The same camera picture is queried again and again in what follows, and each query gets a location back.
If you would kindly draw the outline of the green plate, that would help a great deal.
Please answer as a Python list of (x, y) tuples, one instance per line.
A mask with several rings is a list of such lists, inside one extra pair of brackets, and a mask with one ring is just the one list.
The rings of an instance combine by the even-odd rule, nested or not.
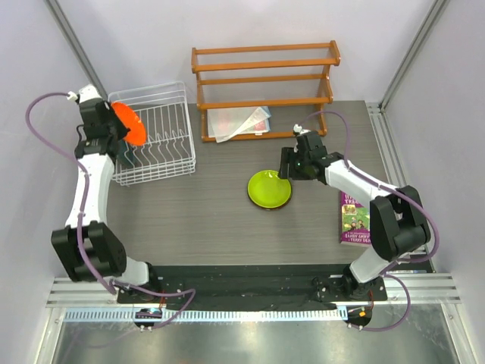
[(280, 179), (278, 172), (274, 170), (263, 170), (254, 174), (248, 182), (247, 193), (253, 190), (261, 190), (264, 192), (283, 192), (284, 190), (291, 190), (292, 185), (287, 179)]

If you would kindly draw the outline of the orange plate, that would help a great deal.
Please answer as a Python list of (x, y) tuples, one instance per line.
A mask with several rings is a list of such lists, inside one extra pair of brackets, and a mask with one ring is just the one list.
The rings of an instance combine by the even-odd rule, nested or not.
[(111, 107), (127, 130), (123, 135), (123, 140), (132, 146), (143, 146), (147, 140), (147, 133), (138, 114), (122, 102), (112, 102)]

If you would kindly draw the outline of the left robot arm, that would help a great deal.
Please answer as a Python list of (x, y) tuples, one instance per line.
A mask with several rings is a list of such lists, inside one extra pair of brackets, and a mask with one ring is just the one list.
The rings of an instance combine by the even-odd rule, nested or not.
[(99, 96), (81, 101), (79, 108), (86, 137), (74, 151), (79, 165), (74, 204), (64, 228), (52, 232), (52, 246), (72, 281), (106, 283), (113, 278), (123, 287), (135, 286), (144, 302), (154, 302), (160, 297), (161, 283), (153, 266), (129, 258), (107, 225), (119, 140), (128, 129), (112, 105)]

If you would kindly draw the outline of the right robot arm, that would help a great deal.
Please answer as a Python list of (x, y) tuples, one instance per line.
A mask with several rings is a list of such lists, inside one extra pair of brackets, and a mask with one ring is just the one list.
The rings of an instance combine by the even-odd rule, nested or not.
[(386, 184), (356, 168), (344, 155), (329, 153), (315, 130), (293, 128), (294, 147), (281, 151), (279, 178), (317, 180), (350, 195), (370, 213), (371, 246), (343, 270), (350, 299), (368, 294), (374, 281), (405, 254), (431, 239), (418, 191)]

